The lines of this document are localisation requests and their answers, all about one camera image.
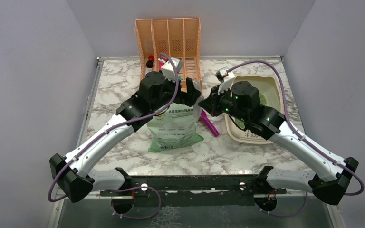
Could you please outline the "purple litter scoop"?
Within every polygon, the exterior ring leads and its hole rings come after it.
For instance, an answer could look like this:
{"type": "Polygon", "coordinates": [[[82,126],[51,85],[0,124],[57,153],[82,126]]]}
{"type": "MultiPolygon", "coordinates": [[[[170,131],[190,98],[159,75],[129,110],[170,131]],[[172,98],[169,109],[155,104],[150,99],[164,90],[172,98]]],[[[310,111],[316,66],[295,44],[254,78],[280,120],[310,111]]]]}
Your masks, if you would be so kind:
{"type": "Polygon", "coordinates": [[[199,121],[207,127],[207,129],[214,137],[219,137],[220,133],[218,132],[216,127],[212,124],[212,122],[209,120],[204,110],[202,110],[200,113],[199,121]]]}

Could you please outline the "green litter bag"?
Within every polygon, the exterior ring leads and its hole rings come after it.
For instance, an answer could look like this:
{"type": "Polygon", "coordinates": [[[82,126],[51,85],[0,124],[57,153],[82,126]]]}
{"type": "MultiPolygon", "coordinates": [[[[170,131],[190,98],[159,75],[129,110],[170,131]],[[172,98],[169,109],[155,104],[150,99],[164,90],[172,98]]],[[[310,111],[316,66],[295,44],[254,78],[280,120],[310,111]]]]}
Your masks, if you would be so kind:
{"type": "Polygon", "coordinates": [[[192,146],[203,141],[196,132],[197,121],[193,118],[193,107],[172,104],[161,115],[147,123],[153,135],[149,152],[162,152],[192,146]]]}

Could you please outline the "beige litter box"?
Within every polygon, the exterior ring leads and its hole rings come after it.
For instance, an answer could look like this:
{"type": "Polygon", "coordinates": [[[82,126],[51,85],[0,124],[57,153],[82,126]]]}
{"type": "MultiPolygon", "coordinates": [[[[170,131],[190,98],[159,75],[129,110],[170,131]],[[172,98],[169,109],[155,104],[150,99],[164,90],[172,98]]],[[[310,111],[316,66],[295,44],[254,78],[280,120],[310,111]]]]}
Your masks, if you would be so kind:
{"type": "MultiPolygon", "coordinates": [[[[247,81],[256,87],[259,91],[260,102],[262,105],[273,107],[284,112],[282,92],[280,89],[280,84],[277,79],[272,75],[262,76],[262,75],[246,75],[237,76],[234,83],[247,81]]],[[[267,141],[260,136],[253,134],[251,131],[242,131],[244,127],[242,121],[238,119],[231,120],[227,114],[224,115],[225,125],[227,128],[227,133],[230,138],[236,142],[252,145],[268,145],[272,144],[271,141],[267,141]]]]}

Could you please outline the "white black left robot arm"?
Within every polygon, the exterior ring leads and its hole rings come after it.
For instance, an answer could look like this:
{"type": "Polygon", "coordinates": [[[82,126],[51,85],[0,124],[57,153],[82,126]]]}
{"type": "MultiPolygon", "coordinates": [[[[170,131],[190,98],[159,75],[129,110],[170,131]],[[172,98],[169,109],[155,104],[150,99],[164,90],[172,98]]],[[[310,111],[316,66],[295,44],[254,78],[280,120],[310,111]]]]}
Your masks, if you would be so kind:
{"type": "Polygon", "coordinates": [[[92,191],[114,190],[125,195],[130,190],[130,177],[121,168],[97,171],[93,167],[123,139],[145,126],[154,112],[171,100],[192,107],[201,96],[200,84],[186,79],[186,91],[180,81],[171,81],[160,72],[148,73],[139,89],[122,102],[116,114],[85,141],[65,156],[53,155],[50,168],[53,179],[71,202],[79,202],[92,191]]]}

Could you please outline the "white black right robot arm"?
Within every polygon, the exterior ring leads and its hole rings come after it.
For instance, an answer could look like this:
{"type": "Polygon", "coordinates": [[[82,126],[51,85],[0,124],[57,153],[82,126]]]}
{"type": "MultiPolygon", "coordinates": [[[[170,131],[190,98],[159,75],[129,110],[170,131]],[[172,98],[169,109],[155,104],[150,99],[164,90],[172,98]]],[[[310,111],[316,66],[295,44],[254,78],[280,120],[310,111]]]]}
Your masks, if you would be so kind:
{"type": "Polygon", "coordinates": [[[259,90],[248,81],[233,84],[222,92],[219,86],[199,106],[211,116],[225,113],[244,123],[244,130],[269,140],[303,161],[310,171],[263,168],[255,180],[261,193],[272,189],[310,192],[326,204],[338,205],[345,196],[358,161],[334,155],[287,121],[277,109],[262,105],[259,90]]]}

